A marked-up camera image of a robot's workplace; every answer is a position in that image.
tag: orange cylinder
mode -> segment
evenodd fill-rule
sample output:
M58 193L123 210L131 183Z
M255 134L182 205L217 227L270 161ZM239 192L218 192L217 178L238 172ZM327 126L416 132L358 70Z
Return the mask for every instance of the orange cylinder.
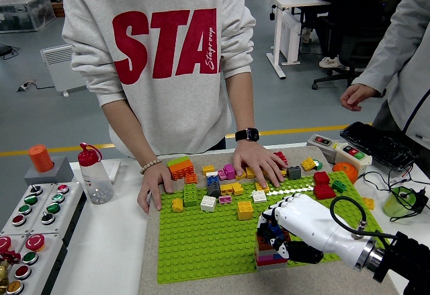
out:
M49 171L54 167L54 162L48 154L48 150L44 145L36 145L28 150L28 154L39 173Z

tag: desk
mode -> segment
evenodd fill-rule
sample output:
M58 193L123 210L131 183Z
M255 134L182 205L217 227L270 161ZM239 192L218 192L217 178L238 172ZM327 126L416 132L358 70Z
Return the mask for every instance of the desk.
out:
M268 148L279 150L304 145L300 143ZM213 151L208 154L231 152L233 150ZM71 163L71 166L75 178L82 182L79 164ZM369 170L375 169L383 170L375 166L369 167ZM102 206L87 201L52 290L53 295L138 294L147 222L146 215L136 203L142 180L139 171L140 167L135 160L121 159L120 171L114 184L116 190L114 198ZM413 169L412 176L416 180L427 181L425 175L417 168ZM374 181L378 183L380 179L375 176ZM374 187L364 183L362 179L355 186L362 196L375 199L376 209L372 213L384 232L394 234L400 230L418 242L430 246L428 209L414 218L391 223L380 210L386 193L375 191ZM127 246L121 247L124 241L127 242ZM407 284L406 280L391 271L389 275L396 289L402 293Z
M279 66L280 61L280 44L281 44L281 12L284 9L293 7L306 7L306 6L318 6L318 5L329 5L328 1L322 0L275 0L276 1L276 12L275 12L275 42L273 45L273 53L267 53L266 56L269 59L272 67L275 69L280 79L285 79L285 73ZM297 61L283 62L282 65L297 64Z

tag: green cup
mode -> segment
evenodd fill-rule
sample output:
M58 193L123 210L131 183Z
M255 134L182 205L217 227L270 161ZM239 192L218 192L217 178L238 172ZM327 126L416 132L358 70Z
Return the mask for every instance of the green cup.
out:
M403 186L395 187L388 196L382 210L389 217L399 217L407 215L411 206L417 201L415 195Z

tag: person's right hand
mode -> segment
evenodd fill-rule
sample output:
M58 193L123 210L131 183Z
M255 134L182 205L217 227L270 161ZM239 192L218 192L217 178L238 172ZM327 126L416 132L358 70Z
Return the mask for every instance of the person's right hand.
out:
M376 89L368 85L361 83L351 85L341 96L341 105L352 112L359 112L361 111L360 102L367 98L375 97L378 94L379 92Z
M159 185L162 183L164 184L164 190L167 193L173 193L171 173L166 165L159 163L149 167L145 171L142 180L142 187L140 188L139 195L137 196L137 203L146 214L149 214L149 204L146 200L149 192L152 192L155 208L157 208L158 211L161 210Z

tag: red lettering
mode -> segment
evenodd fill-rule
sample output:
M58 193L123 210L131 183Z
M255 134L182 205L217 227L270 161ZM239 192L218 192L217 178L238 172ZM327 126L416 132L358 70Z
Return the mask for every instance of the red lettering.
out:
M151 28L160 29L157 54L154 61L153 79L164 79L172 76L177 29L180 25L187 25L188 16L189 11L153 13L150 26Z
M128 27L132 27L131 35L149 34L148 18L141 11L127 11L117 15L112 21L115 42L118 49L128 58L115 61L120 81L125 85L135 83L148 62L148 52L138 40L127 35Z
M193 73L196 64L200 64L200 73L217 73L217 53L216 9L195 10L183 43L176 75Z

